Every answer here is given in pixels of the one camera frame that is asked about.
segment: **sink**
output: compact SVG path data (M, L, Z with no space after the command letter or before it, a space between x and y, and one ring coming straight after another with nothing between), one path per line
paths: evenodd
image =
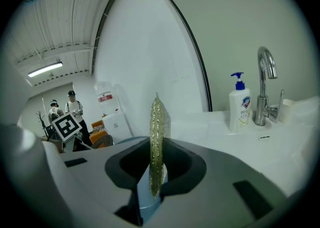
M306 185L318 157L320 98L296 102L295 110L291 124L252 120L240 132L229 130L228 111L175 115L171 138L233 155L290 196Z

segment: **cap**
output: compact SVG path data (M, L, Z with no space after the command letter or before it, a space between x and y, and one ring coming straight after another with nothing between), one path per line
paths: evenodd
M73 90L70 90L69 92L68 92L68 97L70 97L70 96L75 96L76 95L76 93L73 91Z
M243 72L235 72L235 73L231 74L231 76L237 76L238 77L238 81L235 84L235 90L244 90L244 89L246 89L245 84L241 80L241 74L243 74Z
M53 106L53 105L58 105L58 102L56 99L52 99L51 102L50 102L50 106Z

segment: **black pants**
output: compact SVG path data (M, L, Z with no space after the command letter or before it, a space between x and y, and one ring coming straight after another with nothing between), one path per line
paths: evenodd
M81 130L80 132L83 134L83 142L87 145L87 146L92 146L92 143L90 141L90 134L88 132L88 128L87 128L87 124L85 122L85 120L83 119L82 121L79 122L79 124L81 125Z

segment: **person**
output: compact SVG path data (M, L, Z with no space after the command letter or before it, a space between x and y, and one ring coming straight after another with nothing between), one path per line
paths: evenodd
M63 110L59 108L58 102L55 99L52 99L50 102L51 109L48 112L48 119L50 122L50 125L52 125L52 122L59 117L65 115Z
M73 90L68 92L69 101L65 104L65 113L71 113L75 119L79 122L82 129L80 132L83 134L83 142L87 146L92 146L90 141L90 135L88 132L87 124L83 119L82 115L84 114L82 104L76 100L76 93Z

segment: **faucet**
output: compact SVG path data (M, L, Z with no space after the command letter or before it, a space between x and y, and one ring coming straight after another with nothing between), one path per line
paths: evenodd
M258 49L258 66L260 77L260 95L257 97L256 115L254 123L258 126L266 124L266 117L277 123L280 118L280 110L282 109L285 91L282 89L280 93L280 101L278 108L268 105L268 96L266 95L266 71L269 79L278 78L277 67L270 51L261 46Z

